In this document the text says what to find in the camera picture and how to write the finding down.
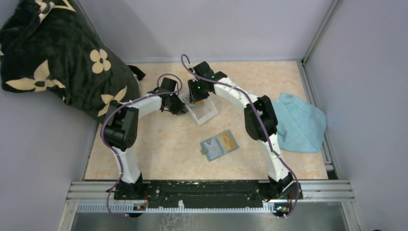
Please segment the white credit card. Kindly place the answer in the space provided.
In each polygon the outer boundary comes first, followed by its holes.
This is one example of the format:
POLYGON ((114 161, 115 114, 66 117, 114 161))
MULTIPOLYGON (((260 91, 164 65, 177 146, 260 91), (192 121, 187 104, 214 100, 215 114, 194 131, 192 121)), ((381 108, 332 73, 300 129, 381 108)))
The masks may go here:
POLYGON ((215 138, 205 141, 204 146, 210 160, 218 158, 223 154, 223 151, 215 138))

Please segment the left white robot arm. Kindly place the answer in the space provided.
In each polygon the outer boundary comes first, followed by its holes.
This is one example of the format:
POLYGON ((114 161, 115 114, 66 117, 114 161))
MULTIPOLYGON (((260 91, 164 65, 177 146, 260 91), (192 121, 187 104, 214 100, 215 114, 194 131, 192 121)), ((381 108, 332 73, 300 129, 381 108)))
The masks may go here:
POLYGON ((113 152, 119 178, 110 189, 116 200, 141 199, 143 177, 135 159, 139 119, 155 111, 183 114, 185 104, 178 97, 182 82, 161 76, 158 86, 145 96, 125 103, 111 103, 101 129, 102 142, 113 152))

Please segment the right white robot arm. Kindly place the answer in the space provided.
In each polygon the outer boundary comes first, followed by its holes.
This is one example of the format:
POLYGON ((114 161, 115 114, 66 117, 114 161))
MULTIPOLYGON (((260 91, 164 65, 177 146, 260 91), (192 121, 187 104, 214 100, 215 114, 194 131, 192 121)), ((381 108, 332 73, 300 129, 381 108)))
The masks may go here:
POLYGON ((214 72, 207 62, 195 67, 183 67, 194 76, 188 82, 191 102, 205 99, 210 93, 220 96, 244 114, 245 130, 249 137, 261 144, 268 168, 269 185, 262 190, 267 199, 298 197, 301 186, 293 170, 285 163, 278 144, 278 119, 271 99, 256 96, 236 85, 225 73, 214 72))

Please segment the translucent white plastic bin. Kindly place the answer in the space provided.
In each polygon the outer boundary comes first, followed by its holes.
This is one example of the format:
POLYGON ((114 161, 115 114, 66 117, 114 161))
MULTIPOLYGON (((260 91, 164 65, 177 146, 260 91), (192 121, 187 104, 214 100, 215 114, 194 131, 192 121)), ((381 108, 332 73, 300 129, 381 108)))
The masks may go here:
POLYGON ((188 92, 183 92, 179 95, 179 98, 199 126, 218 114, 218 110, 210 98, 203 100, 205 102, 204 105, 195 105, 189 102, 189 96, 188 92))

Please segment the yellow credit card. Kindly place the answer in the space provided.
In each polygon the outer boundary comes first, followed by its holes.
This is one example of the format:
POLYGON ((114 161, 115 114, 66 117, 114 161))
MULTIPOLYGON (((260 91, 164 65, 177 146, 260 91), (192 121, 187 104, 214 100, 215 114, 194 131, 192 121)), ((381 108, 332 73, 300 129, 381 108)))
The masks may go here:
POLYGON ((221 146, 226 152, 231 152, 237 148, 237 144, 235 143, 235 141, 233 140, 233 137, 228 132, 224 132, 223 134, 221 134, 219 136, 219 140, 220 140, 221 146))

